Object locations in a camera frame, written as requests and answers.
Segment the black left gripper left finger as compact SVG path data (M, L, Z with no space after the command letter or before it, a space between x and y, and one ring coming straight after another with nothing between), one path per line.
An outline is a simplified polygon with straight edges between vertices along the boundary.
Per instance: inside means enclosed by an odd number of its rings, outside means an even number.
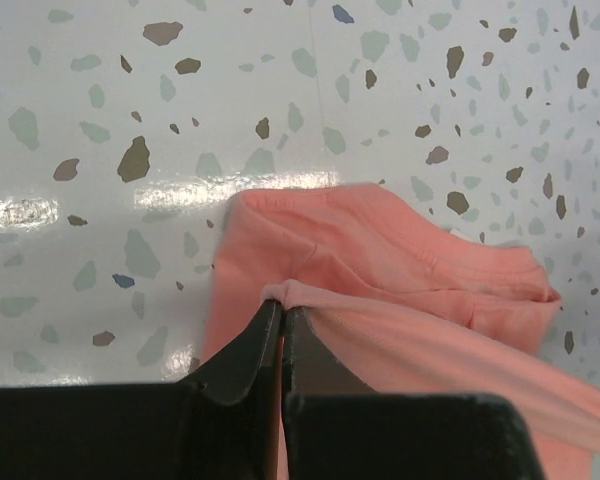
M0 388L0 479L272 479L279 303L176 382Z

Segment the salmon pink t shirt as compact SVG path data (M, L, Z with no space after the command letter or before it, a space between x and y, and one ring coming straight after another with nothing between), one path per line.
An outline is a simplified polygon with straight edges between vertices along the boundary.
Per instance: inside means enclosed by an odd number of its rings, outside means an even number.
M376 184L235 195L213 261L203 360L261 303L307 310L319 339L382 393L511 401L550 479L587 479L600 388L543 362L560 305L526 247L464 240Z

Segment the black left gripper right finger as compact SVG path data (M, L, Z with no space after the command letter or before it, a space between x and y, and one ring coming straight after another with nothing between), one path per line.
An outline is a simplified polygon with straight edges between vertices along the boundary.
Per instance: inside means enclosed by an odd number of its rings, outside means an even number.
M540 479L522 417L483 393L381 394L286 316L283 424L292 479Z

